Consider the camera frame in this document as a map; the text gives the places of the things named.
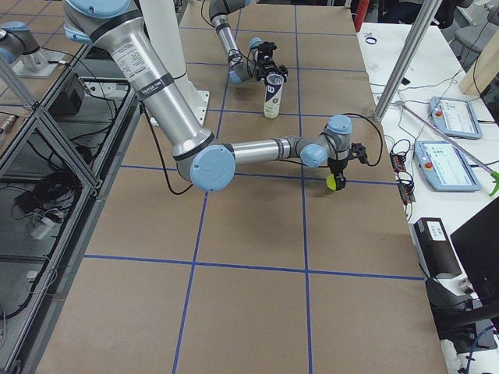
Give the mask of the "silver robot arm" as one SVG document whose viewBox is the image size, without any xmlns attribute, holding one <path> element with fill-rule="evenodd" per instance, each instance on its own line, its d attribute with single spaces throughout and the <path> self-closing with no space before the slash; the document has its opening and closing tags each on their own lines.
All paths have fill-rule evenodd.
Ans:
<svg viewBox="0 0 499 374">
<path fill-rule="evenodd" d="M 276 43 L 255 37 L 249 42 L 247 55 L 244 55 L 237 46 L 228 22 L 228 15 L 247 7 L 250 3 L 251 1 L 243 0 L 210 1 L 210 24 L 215 29 L 225 51 L 229 79 L 234 84 L 240 84 L 251 78 L 255 78 L 256 81 L 265 81 L 270 74 L 275 73 L 286 82 L 288 69 L 284 65 L 277 65 L 274 61 Z"/>
<path fill-rule="evenodd" d="M 172 144 L 179 174 L 207 192 L 226 187 L 241 164 L 299 158 L 307 167 L 326 164 L 331 190 L 345 187 L 352 122 L 328 120 L 315 139 L 286 136 L 248 143 L 219 143 L 203 127 L 152 45 L 153 28 L 133 1 L 65 1 L 69 39 L 106 50 Z"/>
</svg>

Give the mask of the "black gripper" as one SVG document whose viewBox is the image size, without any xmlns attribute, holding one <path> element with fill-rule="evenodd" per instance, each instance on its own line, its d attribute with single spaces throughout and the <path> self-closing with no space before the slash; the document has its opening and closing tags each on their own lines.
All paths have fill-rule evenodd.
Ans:
<svg viewBox="0 0 499 374">
<path fill-rule="evenodd" d="M 346 185 L 346 179 L 344 174 L 344 170 L 348 167 L 348 159 L 336 160 L 332 158 L 327 159 L 327 166 L 330 169 L 330 172 L 334 176 L 334 190 L 339 191 L 342 190 Z"/>
<path fill-rule="evenodd" d="M 284 82 L 287 82 L 288 69 L 284 65 L 280 65 L 278 68 L 273 59 L 270 61 L 264 61 L 262 59 L 257 60 L 255 63 L 255 79 L 258 82 L 265 80 L 268 75 L 273 73 L 280 73 Z"/>
</svg>

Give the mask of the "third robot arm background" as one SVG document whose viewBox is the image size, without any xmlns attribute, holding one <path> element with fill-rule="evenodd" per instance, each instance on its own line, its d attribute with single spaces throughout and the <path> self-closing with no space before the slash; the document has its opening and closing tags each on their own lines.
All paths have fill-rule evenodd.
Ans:
<svg viewBox="0 0 499 374">
<path fill-rule="evenodd" d="M 30 28 L 21 21 L 1 25 L 1 57 L 20 77 L 47 78 L 58 65 L 65 65 L 64 52 L 45 51 Z"/>
</svg>

